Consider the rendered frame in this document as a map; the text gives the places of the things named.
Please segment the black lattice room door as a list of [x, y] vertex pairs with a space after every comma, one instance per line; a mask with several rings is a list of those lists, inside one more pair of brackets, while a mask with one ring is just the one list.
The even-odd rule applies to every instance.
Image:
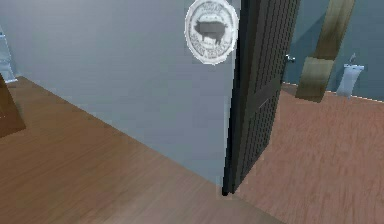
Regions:
[[222, 194], [267, 148], [301, 0], [241, 0]]

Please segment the dark brown wooden furniture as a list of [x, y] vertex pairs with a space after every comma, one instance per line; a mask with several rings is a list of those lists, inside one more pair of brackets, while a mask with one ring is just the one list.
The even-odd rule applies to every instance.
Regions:
[[0, 138], [24, 130], [26, 125], [0, 74]]

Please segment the pale blue white object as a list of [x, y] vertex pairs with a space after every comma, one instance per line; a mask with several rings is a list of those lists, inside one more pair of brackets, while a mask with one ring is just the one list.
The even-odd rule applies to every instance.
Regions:
[[16, 82], [17, 78], [12, 69], [12, 57], [9, 51], [6, 35], [0, 27], [0, 75], [5, 83]]

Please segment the round white pig wall plaque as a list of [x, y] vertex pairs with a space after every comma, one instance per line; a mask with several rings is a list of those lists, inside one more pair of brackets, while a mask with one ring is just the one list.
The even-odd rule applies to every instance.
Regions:
[[239, 18], [227, 0], [195, 0], [185, 16], [184, 36], [192, 55], [205, 65], [224, 62], [238, 40]]

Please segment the white pedestal sink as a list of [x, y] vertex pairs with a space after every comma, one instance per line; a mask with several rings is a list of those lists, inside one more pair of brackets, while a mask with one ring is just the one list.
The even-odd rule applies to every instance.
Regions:
[[336, 94], [338, 96], [344, 96], [344, 97], [347, 97], [348, 99], [351, 98], [355, 83], [360, 73], [365, 68], [364, 65], [355, 64], [354, 63], [355, 59], [356, 59], [356, 54], [353, 53], [349, 59], [349, 62], [344, 65], [343, 76], [336, 91]]

